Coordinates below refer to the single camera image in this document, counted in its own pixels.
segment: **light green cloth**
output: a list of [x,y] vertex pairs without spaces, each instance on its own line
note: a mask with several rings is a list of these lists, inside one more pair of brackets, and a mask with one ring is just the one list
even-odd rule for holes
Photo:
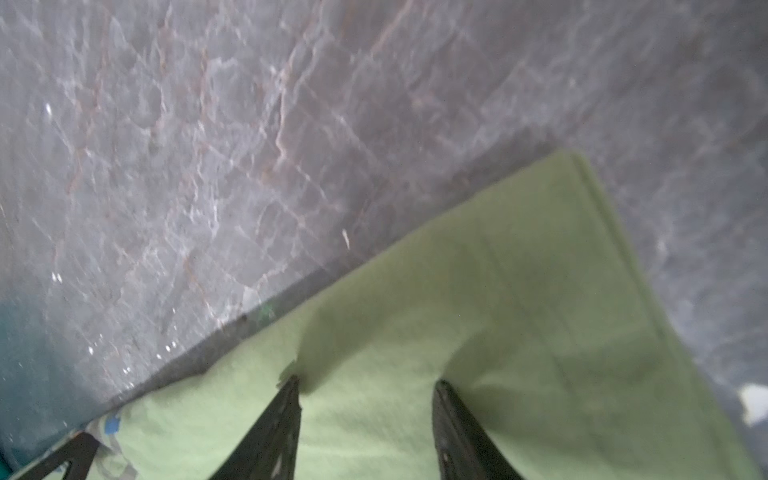
[[101,435],[111,464],[89,478],[130,462],[139,478],[205,480],[290,372],[305,389],[298,480],[437,479],[440,377],[527,480],[761,478],[570,153],[429,222],[205,375],[124,407]]

